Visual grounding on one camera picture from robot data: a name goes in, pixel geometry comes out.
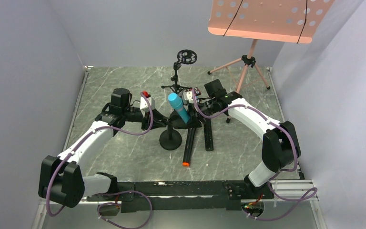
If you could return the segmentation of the black microphone orange end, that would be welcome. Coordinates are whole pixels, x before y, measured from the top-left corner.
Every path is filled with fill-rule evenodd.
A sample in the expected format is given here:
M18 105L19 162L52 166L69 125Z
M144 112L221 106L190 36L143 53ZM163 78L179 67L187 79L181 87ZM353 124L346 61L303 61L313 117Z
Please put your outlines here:
M190 166L195 133L196 133L196 128L188 129L186 143L185 143L185 150L184 150L184 154L183 154L183 161L182 161L182 166L184 166L184 167Z

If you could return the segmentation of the black round-base mic stand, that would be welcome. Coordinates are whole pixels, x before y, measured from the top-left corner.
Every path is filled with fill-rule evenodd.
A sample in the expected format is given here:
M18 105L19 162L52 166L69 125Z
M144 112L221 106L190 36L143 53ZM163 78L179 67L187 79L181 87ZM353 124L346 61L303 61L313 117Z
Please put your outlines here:
M185 129L186 123L182 120L176 111L170 114L169 121L171 122L174 129Z
M159 143L165 150L176 150L182 144L182 136L173 128L173 121L177 119L176 115L171 116L166 125L167 129L160 134Z

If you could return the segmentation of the blue microphone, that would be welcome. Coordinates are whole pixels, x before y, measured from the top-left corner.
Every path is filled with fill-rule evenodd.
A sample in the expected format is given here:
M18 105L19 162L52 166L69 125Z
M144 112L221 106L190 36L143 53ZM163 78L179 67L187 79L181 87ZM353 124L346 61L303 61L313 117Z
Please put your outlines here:
M183 105L183 101L176 93L170 93L167 97L170 106L177 112L183 122L187 124L191 117Z

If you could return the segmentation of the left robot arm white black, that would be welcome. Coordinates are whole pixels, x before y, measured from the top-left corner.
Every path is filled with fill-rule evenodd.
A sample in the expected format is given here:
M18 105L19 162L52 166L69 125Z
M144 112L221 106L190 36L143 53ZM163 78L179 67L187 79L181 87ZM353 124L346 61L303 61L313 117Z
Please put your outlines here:
M85 177L82 169L117 133L127 133L122 129L126 122L142 125L142 132L135 136L161 126L164 116L155 109L155 100L146 91L140 96L140 106L133 107L128 89L114 89L110 102L95 117L88 131L57 156L46 156L41 163L39 197L73 208L84 197L117 195L120 190L116 176L98 172Z

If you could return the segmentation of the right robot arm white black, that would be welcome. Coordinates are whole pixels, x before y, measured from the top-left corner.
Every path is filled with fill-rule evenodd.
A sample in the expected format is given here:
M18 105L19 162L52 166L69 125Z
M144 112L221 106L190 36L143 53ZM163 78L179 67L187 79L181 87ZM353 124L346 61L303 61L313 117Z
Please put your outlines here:
M169 96L169 102L186 123L192 121L194 116L213 119L224 114L257 134L263 144L262 161L247 175L251 186L261 187L280 172L297 169L301 151L293 123L268 117L239 93L228 93L218 79L205 84L205 88L210 99L203 103L199 103L195 88L188 88L175 99Z

